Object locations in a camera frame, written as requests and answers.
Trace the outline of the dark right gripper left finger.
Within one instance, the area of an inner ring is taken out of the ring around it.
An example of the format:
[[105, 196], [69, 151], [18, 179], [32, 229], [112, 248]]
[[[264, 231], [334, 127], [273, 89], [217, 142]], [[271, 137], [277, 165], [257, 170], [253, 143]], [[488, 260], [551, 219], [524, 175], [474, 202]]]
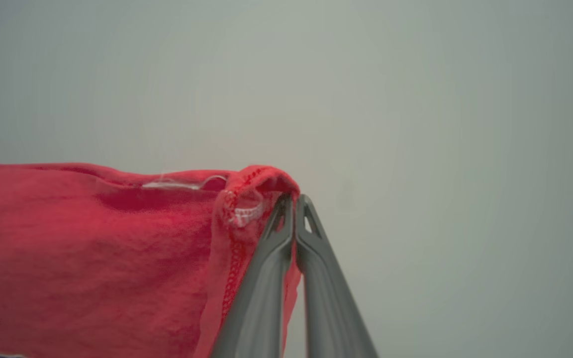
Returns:
[[275, 203], [210, 357], [282, 356], [284, 277], [291, 265], [293, 207], [290, 193]]

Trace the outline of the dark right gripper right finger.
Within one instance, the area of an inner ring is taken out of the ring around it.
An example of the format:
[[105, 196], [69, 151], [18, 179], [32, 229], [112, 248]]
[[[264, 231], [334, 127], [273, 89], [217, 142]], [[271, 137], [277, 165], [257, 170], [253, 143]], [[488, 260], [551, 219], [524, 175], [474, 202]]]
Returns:
[[309, 358], [377, 358], [375, 345], [311, 198], [296, 201], [296, 264], [304, 276]]

